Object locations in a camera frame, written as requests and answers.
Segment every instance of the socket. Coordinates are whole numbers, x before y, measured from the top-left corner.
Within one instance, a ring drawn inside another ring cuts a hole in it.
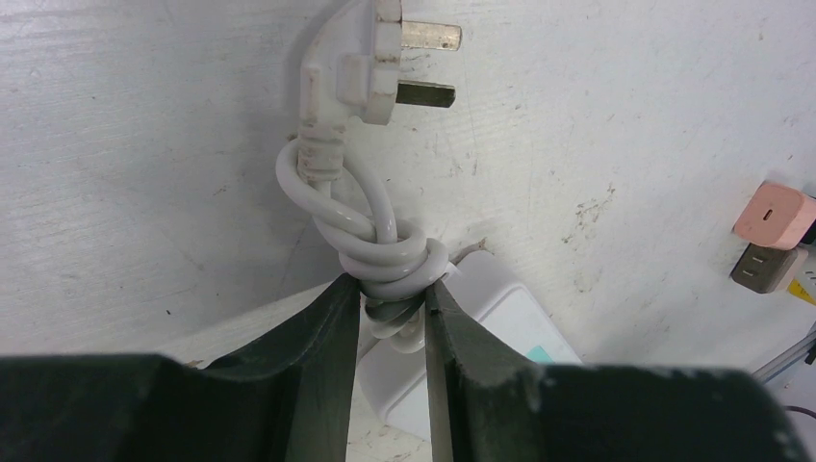
[[[807,259],[807,250],[760,247],[749,244],[731,271],[731,279],[758,294],[787,289]]]

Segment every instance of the pink charger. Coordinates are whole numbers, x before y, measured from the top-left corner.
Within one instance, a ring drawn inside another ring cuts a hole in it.
[[[776,183],[756,190],[734,225],[737,236],[762,247],[790,250],[816,221],[816,200]]]

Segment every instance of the power cord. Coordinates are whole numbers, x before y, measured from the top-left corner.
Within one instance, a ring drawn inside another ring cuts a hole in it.
[[[395,218],[382,181],[345,148],[345,124],[358,116],[386,125],[402,102],[449,107],[453,87],[400,81],[399,61],[403,46],[456,50],[460,39],[456,26],[403,21],[400,0],[349,2],[306,52],[298,138],[275,165],[281,189],[312,215],[344,270],[362,281],[372,335],[390,338],[405,353],[424,346],[424,289],[452,264],[444,244]],[[344,169],[363,190],[372,219],[332,198],[332,182]]]

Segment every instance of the cord strain relief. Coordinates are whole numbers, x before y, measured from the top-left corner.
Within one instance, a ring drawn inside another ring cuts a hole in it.
[[[297,147],[297,174],[307,182],[335,181],[343,176],[345,143],[339,127],[320,130],[301,126]]]

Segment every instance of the metal prong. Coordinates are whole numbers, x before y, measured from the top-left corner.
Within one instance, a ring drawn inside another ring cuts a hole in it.
[[[396,88],[397,104],[449,108],[455,99],[456,89],[450,85],[400,80]]]
[[[403,48],[432,48],[456,51],[462,42],[462,28],[448,24],[402,21]]]

